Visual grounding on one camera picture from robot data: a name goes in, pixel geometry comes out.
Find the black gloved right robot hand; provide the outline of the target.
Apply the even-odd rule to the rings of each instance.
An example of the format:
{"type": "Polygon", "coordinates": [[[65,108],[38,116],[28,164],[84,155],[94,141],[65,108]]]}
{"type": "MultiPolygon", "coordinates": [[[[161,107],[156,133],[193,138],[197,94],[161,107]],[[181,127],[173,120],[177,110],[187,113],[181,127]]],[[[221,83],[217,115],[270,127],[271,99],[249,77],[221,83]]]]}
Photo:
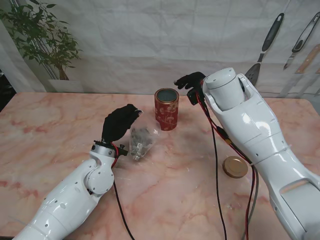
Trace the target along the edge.
{"type": "Polygon", "coordinates": [[[187,74],[174,82],[179,90],[181,89],[196,89],[197,91],[201,88],[201,82],[206,76],[202,72],[193,72],[187,74]]]}

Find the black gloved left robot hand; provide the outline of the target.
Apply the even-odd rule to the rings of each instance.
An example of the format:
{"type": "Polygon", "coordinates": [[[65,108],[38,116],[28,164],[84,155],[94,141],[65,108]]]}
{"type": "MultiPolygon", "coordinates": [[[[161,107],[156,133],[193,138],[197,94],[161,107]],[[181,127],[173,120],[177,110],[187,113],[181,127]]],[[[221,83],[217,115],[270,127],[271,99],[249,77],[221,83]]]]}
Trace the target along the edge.
{"type": "Polygon", "coordinates": [[[121,139],[141,113],[142,111],[133,104],[127,104],[111,112],[104,119],[101,134],[102,141],[111,143],[121,139]]]}

